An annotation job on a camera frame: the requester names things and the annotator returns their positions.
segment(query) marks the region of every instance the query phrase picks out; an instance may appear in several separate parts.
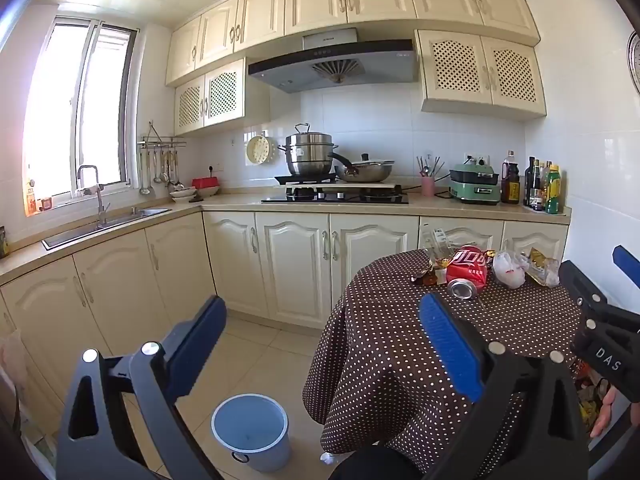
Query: green bottle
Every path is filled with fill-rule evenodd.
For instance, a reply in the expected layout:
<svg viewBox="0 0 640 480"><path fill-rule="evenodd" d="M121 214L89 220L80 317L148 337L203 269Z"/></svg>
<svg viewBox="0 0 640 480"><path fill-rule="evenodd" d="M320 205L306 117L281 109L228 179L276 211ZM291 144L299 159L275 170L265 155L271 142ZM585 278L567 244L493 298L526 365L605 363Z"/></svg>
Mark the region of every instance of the green bottle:
<svg viewBox="0 0 640 480"><path fill-rule="evenodd" d="M551 215L557 215L560 206L560 171L556 164L549 168L548 182L545 210Z"/></svg>

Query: polka dot tablecloth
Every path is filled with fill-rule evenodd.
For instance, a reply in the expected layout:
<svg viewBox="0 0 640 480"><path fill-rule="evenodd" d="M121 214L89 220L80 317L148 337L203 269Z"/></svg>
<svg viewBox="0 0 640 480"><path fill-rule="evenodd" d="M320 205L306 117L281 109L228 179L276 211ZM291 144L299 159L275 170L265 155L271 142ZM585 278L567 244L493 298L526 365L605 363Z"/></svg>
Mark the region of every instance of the polka dot tablecloth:
<svg viewBox="0 0 640 480"><path fill-rule="evenodd" d="M320 424L322 448L340 454L386 442L425 472L442 455L471 403L456 393L418 319L430 290L446 298L453 314L472 322L486 340L516 354L542 357L560 350L570 364L569 342L580 311L562 286L529 278L509 290L490 274L477 300L457 300L444 286L411 283L428 262L423 250L381 258L361 269L334 308L303 389L309 415ZM510 417L521 399L513 397ZM509 419L483 468L492 468L513 424Z"/></svg>

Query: wall outlet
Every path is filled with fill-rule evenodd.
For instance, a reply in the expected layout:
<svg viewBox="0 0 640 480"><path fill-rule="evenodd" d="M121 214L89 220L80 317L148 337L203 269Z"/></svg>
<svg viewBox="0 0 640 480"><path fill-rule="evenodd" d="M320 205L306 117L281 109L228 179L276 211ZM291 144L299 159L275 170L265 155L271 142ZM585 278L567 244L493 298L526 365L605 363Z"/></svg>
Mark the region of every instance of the wall outlet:
<svg viewBox="0 0 640 480"><path fill-rule="evenodd" d="M469 158L474 158L476 161L480 161L480 159L484 160L486 165L490 165L489 155L481 155L480 153L465 153L465 161Z"/></svg>

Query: window frame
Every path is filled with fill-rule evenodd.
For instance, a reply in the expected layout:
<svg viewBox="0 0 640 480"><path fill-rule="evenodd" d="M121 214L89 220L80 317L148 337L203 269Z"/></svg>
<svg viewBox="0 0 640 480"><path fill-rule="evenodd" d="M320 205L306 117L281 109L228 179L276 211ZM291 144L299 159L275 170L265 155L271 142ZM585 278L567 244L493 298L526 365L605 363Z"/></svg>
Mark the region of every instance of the window frame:
<svg viewBox="0 0 640 480"><path fill-rule="evenodd" d="M118 161L120 165L120 180L117 182L101 182L104 186L104 194L111 192L119 192L122 190L130 189L132 186L131 175L134 172L135 163L130 159L130 139L127 139L127 133L129 131L128 113L129 113L129 98L132 92L136 92L134 85L132 84L131 70L133 67L133 59L136 48L136 39L140 33L140 29L132 27L131 25L121 25L118 20L103 20L97 18L86 18L82 16L56 16L53 20L47 39L44 43L42 51L46 50L49 45L49 41L52 37L53 31L57 25L71 25L79 27L87 27L87 33L84 40L84 46L82 48L82 60L78 67L78 74L76 76L76 86L74 89L74 95L71 102L71 120L69 124L69 161L70 161L70 190L67 192L59 193L52 197L52 206L55 208L67 203L80 202L82 200L88 200L91 196L79 195L78 190L83 188L82 175L80 179L80 186L78 186L78 180L76 176L78 174L78 168L82 165L81 160L81 136L80 129L82 124L82 112L84 110L84 95L85 95L85 82L86 74L88 71L91 56L95 51L100 30L108 28L111 30L120 30L129 33L129 41L127 43L127 51L125 55L125 61L122 71L122 81L120 84L120 99L118 107Z"/></svg>

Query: pink cup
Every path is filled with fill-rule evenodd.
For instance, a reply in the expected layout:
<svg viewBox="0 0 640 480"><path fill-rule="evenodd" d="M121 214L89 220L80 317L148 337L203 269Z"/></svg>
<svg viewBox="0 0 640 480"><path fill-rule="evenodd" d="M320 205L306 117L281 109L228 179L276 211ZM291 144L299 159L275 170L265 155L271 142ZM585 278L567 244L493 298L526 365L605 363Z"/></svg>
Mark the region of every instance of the pink cup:
<svg viewBox="0 0 640 480"><path fill-rule="evenodd" d="M436 193L436 182L432 176L422 178L422 196L434 196Z"/></svg>

